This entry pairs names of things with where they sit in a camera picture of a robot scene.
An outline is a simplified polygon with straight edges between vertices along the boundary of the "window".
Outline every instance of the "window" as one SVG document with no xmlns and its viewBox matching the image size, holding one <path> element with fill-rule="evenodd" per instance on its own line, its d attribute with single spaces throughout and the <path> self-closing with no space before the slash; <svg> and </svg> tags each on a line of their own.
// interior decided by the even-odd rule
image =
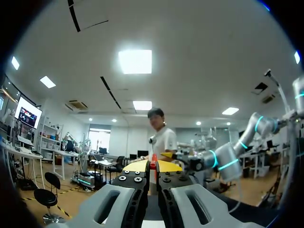
<svg viewBox="0 0 304 228">
<path fill-rule="evenodd" d="M 0 110 L 2 110 L 3 102 L 4 102 L 4 99 L 2 97 L 0 97 Z"/>
<path fill-rule="evenodd" d="M 99 151 L 99 147 L 106 148 L 109 152 L 111 130 L 90 128 L 89 139 L 92 143 L 92 150 Z"/>
</svg>

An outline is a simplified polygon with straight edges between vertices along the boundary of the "man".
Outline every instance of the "man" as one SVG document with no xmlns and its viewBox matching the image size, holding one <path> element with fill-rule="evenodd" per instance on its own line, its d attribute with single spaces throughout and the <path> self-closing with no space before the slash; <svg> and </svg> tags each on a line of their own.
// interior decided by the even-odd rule
<svg viewBox="0 0 304 228">
<path fill-rule="evenodd" d="M 156 130 L 156 134 L 153 136 L 153 139 L 156 142 L 152 145 L 152 149 L 150 150 L 148 156 L 142 156 L 141 158 L 134 160 L 134 162 L 138 162 L 144 159 L 149 159 L 151 161 L 152 155 L 154 153 L 157 156 L 157 160 L 171 162 L 171 158 L 164 157 L 161 155 L 161 153 L 175 153 L 177 151 L 176 134 L 166 126 L 165 116 L 160 108 L 152 108 L 148 112 L 148 118 L 150 120 L 151 126 L 154 128 L 154 130 Z"/>
</svg>

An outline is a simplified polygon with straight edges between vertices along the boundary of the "yellow black warning tape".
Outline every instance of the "yellow black warning tape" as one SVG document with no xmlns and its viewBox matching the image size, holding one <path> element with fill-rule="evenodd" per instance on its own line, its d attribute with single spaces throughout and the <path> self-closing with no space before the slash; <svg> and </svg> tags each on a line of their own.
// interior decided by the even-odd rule
<svg viewBox="0 0 304 228">
<path fill-rule="evenodd" d="M 35 198 L 21 198 L 22 200 L 35 200 Z"/>
<path fill-rule="evenodd" d="M 35 198 L 21 198 L 22 200 L 35 200 Z M 70 217 L 70 218 L 72 218 L 72 216 L 71 215 L 69 215 L 65 210 L 63 210 L 61 207 L 59 207 L 58 205 L 57 205 L 57 208 L 59 209 L 59 210 L 61 210 L 63 213 L 65 213 L 68 217 Z"/>
<path fill-rule="evenodd" d="M 74 191 L 74 190 L 76 190 L 76 189 L 79 189 L 79 187 L 72 188 L 72 189 L 70 189 L 70 190 L 68 190 L 68 191 L 63 191 L 63 192 L 60 192 L 60 193 L 58 193 L 58 194 L 64 194 L 64 193 L 67 193 L 67 192 L 70 192 L 70 191 Z"/>
<path fill-rule="evenodd" d="M 71 215 L 69 215 L 65 210 L 63 210 L 63 209 L 62 209 L 61 207 L 59 207 L 58 205 L 57 205 L 57 208 L 58 208 L 59 210 L 61 210 L 63 213 L 65 213 L 66 216 L 72 218 Z"/>
</svg>

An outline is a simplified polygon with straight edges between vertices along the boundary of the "stool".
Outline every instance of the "stool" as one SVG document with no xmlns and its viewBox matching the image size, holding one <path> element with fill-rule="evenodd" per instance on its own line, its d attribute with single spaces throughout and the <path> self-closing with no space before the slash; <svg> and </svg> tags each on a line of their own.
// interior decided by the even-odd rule
<svg viewBox="0 0 304 228">
<path fill-rule="evenodd" d="M 51 184 L 51 191 L 46 189 L 36 189 L 34 191 L 35 199 L 40 204 L 46 206 L 48 210 L 48 213 L 43 216 L 43 222 L 46 225 L 50 223 L 65 223 L 66 221 L 63 217 L 50 212 L 50 208 L 57 205 L 57 189 L 60 189 L 60 180 L 56 175 L 50 172 L 46 172 L 44 176 L 45 179 Z M 52 192 L 52 186 L 56 188 L 56 195 Z"/>
</svg>

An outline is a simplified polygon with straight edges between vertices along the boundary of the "ceiling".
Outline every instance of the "ceiling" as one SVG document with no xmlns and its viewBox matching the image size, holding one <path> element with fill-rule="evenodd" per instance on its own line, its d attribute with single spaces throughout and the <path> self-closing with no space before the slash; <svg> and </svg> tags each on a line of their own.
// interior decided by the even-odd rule
<svg viewBox="0 0 304 228">
<path fill-rule="evenodd" d="M 198 120 L 237 126 L 268 107 L 261 100 L 276 88 L 263 76 L 267 69 L 285 91 L 302 74 L 287 36 L 255 0 L 74 2 L 81 31 L 67 1 L 50 3 L 15 49 L 19 70 L 8 65 L 6 73 L 36 97 L 84 102 L 88 113 L 73 114 L 84 123 L 92 117 L 95 124 L 116 118 L 116 124 L 145 125 L 146 112 L 136 113 L 132 101 L 147 100 L 175 127 Z M 118 52 L 126 49 L 152 50 L 152 74 L 122 74 Z M 47 89 L 43 76 L 57 86 Z M 260 82 L 268 88 L 255 95 Z M 227 118 L 221 113 L 228 107 L 240 110 Z"/>
</svg>

